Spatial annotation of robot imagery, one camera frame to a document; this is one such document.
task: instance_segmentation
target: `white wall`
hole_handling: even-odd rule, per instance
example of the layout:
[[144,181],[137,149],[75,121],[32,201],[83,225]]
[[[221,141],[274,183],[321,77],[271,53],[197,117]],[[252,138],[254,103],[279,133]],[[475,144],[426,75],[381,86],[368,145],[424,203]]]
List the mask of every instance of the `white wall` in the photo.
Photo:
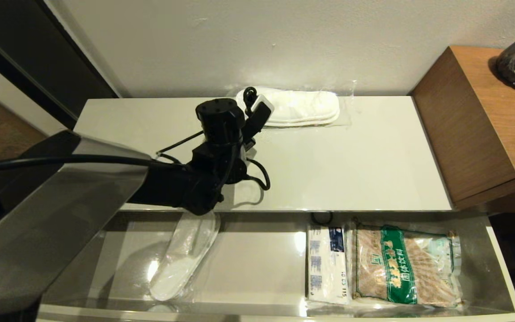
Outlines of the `white wall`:
[[506,47],[515,0],[48,0],[124,97],[242,85],[407,94],[447,45]]
[[0,104],[46,135],[65,130],[65,126],[1,74]]

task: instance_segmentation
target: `plastic packaging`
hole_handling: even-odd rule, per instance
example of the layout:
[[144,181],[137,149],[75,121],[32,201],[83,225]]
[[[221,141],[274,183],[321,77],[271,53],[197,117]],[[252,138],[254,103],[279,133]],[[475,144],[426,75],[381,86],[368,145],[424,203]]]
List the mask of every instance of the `plastic packaging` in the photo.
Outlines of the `plastic packaging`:
[[[350,300],[348,302],[341,302],[337,303],[335,301],[329,302],[321,302],[321,301],[313,301],[311,296],[308,294],[308,301],[307,301],[307,314],[308,316],[331,316],[331,317],[342,317],[342,318],[371,318],[371,317],[422,317],[422,316],[459,316],[461,315],[461,312],[464,304],[460,301],[460,296],[462,295],[460,290],[460,283],[458,282],[458,275],[460,274],[460,266],[461,266],[461,259],[460,259],[460,239],[454,232],[449,232],[448,230],[442,228],[441,226],[435,226],[431,225],[429,223],[422,223],[422,222],[392,222],[392,221],[382,221],[382,220],[371,220],[366,221],[366,225],[359,225],[357,219],[351,220],[351,218],[348,218],[348,216],[341,216],[340,214],[335,214],[335,218],[331,220],[329,223],[330,226],[337,226],[337,227],[343,227],[343,240],[345,244],[345,255],[346,255],[346,276],[347,276],[347,284],[349,286],[349,294],[351,295]],[[361,262],[364,263],[365,267],[367,267],[370,264],[370,259],[372,253],[368,253],[367,251],[369,248],[363,247],[364,245],[358,245],[357,243],[357,234],[359,230],[365,231],[370,230],[369,228],[378,228],[380,233],[380,228],[383,226],[386,226],[388,228],[391,228],[392,232],[398,234],[398,230],[394,229],[394,227],[398,227],[401,229],[401,232],[403,234],[406,233],[407,238],[411,238],[411,241],[409,241],[409,244],[411,244],[413,241],[419,246],[419,254],[426,253],[428,259],[425,259],[428,263],[437,263],[435,265],[436,272],[442,271],[442,268],[448,267],[446,259],[451,258],[451,264],[450,264],[450,277],[449,277],[449,283],[452,284],[454,287],[454,297],[451,297],[452,300],[449,301],[438,301],[438,303],[435,305],[432,301],[421,301],[419,302],[419,295],[416,296],[417,302],[415,304],[403,304],[400,302],[392,302],[387,299],[387,278],[386,278],[386,268],[383,265],[382,270],[380,271],[380,274],[368,274],[372,277],[373,281],[380,281],[383,282],[380,284],[380,290],[384,289],[385,296],[378,298],[378,297],[370,297],[366,296],[367,294],[364,294],[365,296],[361,296],[361,294],[358,292],[358,281],[357,281],[357,275],[358,270],[356,263],[358,262],[358,258],[361,259],[363,255],[365,258],[368,258],[368,261],[365,260],[364,262],[362,259]],[[443,247],[437,247],[439,245],[435,245],[435,241],[437,240],[449,240],[450,245],[452,245],[452,256],[442,256],[441,251],[429,251],[429,249],[443,249]],[[421,246],[424,246],[425,244],[428,244],[430,248],[424,247],[425,250],[420,248]],[[381,247],[378,249],[378,252],[376,251],[376,255],[383,258],[383,248]],[[431,256],[431,253],[438,253],[440,256],[439,258],[434,258]],[[413,248],[411,246],[411,251],[409,251],[409,255],[413,253]],[[378,257],[374,257],[375,261],[380,261]],[[417,261],[413,259],[411,262],[413,263],[413,269],[419,267],[420,261]],[[415,288],[414,291],[418,293],[419,286],[422,285],[422,280],[419,279],[418,282],[415,280]]]
[[354,225],[351,239],[356,298],[446,308],[460,304],[460,241],[453,232]]
[[310,301],[348,304],[343,228],[309,226],[307,230],[308,294]]
[[[352,106],[355,81],[338,86],[341,91],[333,92],[325,88],[311,90],[284,90],[266,86],[253,86],[257,94],[263,94],[275,111],[266,127],[304,127],[304,126],[349,126],[351,119],[349,107]],[[240,108],[245,110],[243,91],[247,86],[229,92]]]
[[151,279],[150,292],[159,301],[167,301],[181,295],[196,268],[213,245],[220,229],[220,216],[208,212],[195,216],[182,214],[166,255]]

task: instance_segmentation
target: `white drawer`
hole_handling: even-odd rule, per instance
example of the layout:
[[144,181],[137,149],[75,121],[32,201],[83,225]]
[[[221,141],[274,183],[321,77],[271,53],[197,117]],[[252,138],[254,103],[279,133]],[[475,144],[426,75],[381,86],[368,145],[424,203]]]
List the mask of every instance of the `white drawer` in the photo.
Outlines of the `white drawer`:
[[[118,214],[43,296],[41,320],[52,321],[344,321],[337,310],[308,311],[305,212],[223,213],[220,233],[186,300],[149,296],[148,280],[164,255],[179,215]],[[462,311],[428,310],[403,321],[515,321],[515,292],[492,227],[482,213],[343,212],[356,216],[431,223],[460,235]],[[375,310],[359,318],[407,316]]]

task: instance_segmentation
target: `black cord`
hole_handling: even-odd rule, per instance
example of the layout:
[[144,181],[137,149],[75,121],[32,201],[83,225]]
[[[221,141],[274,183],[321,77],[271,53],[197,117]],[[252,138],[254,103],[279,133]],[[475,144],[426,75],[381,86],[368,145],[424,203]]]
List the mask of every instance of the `black cord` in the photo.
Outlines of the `black cord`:
[[37,165],[53,165],[57,163],[118,163],[121,165],[170,165],[151,159],[138,159],[136,157],[117,157],[113,155],[75,154],[67,157],[18,157],[0,161],[0,171]]
[[239,147],[237,146],[237,144],[232,145],[232,155],[229,159],[228,167],[225,170],[224,177],[220,181],[220,185],[218,185],[217,190],[220,190],[225,185],[225,182],[228,180],[229,174],[231,173],[231,171],[233,169],[233,164],[236,161],[236,152],[237,152],[238,148]]
[[197,132],[196,134],[192,134],[192,135],[188,136],[187,138],[185,138],[184,140],[178,141],[178,142],[174,143],[173,145],[170,145],[169,147],[165,147],[164,149],[161,149],[160,151],[156,152],[156,155],[160,155],[160,157],[161,157],[162,153],[165,153],[166,151],[168,151],[170,149],[174,149],[178,145],[184,144],[184,143],[192,140],[194,137],[197,137],[201,134],[204,134],[204,131],[200,131],[200,132]]
[[245,104],[245,114],[248,116],[252,116],[252,106],[255,101],[258,99],[258,91],[253,87],[248,87],[244,90],[244,104]]
[[168,155],[166,153],[156,153],[156,155],[157,155],[157,157],[165,157],[166,159],[172,161],[173,163],[175,163],[177,165],[181,165],[182,164],[182,162],[180,162],[179,159],[176,159],[172,155]]
[[263,181],[261,181],[260,179],[258,179],[256,177],[252,177],[251,175],[247,175],[245,177],[246,180],[255,181],[255,182],[258,183],[258,185],[263,190],[269,190],[271,188],[271,182],[270,182],[270,176],[267,174],[266,168],[261,163],[259,163],[258,161],[255,161],[255,160],[252,160],[252,159],[247,159],[247,161],[249,161],[251,163],[254,163],[254,165],[257,165],[257,167],[262,171],[263,177],[266,178],[266,183],[264,184]]

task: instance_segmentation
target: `wooden furniture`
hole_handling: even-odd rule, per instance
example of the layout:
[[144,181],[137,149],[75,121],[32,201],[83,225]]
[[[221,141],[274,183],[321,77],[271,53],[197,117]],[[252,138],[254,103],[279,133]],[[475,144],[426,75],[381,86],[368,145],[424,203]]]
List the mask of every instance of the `wooden furniture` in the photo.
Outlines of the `wooden furniture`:
[[412,95],[456,208],[515,212],[515,89],[500,49],[448,47]]

